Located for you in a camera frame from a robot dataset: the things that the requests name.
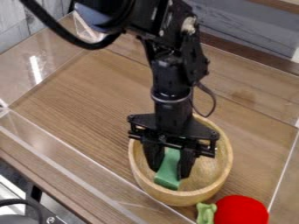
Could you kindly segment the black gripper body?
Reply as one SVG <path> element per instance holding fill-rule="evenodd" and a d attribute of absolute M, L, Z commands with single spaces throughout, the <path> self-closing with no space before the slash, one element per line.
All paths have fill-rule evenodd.
<path fill-rule="evenodd" d="M 214 158 L 220 134 L 195 119 L 192 97 L 179 101 L 158 101 L 154 108 L 154 113 L 127 117 L 131 125 L 128 136 L 142 145 L 144 140 L 152 140 L 164 148 L 178 151 L 195 149 L 196 158 Z"/>

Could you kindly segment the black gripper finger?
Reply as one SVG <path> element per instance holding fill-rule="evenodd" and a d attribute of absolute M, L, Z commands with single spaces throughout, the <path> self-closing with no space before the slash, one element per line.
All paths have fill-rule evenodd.
<path fill-rule="evenodd" d="M 144 140 L 143 148 L 148 167 L 158 172 L 164 160 L 164 146 L 152 140 Z"/>
<path fill-rule="evenodd" d="M 190 177 L 195 160 L 196 160 L 195 149 L 184 148 L 180 151 L 180 160 L 178 164 L 179 179 L 187 179 Z"/>

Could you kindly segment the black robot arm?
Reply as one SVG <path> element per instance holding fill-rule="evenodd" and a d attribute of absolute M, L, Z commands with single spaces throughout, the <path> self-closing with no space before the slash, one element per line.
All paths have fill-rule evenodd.
<path fill-rule="evenodd" d="M 154 74 L 154 113 L 127 117 L 130 136 L 143 145 L 152 171 L 162 166 L 164 149 L 176 149 L 176 177 L 188 178 L 195 159 L 215 156 L 220 139 L 192 113 L 194 89 L 210 64 L 192 7 L 183 0 L 75 0 L 75 11 L 95 31 L 131 32 L 140 39 Z"/>

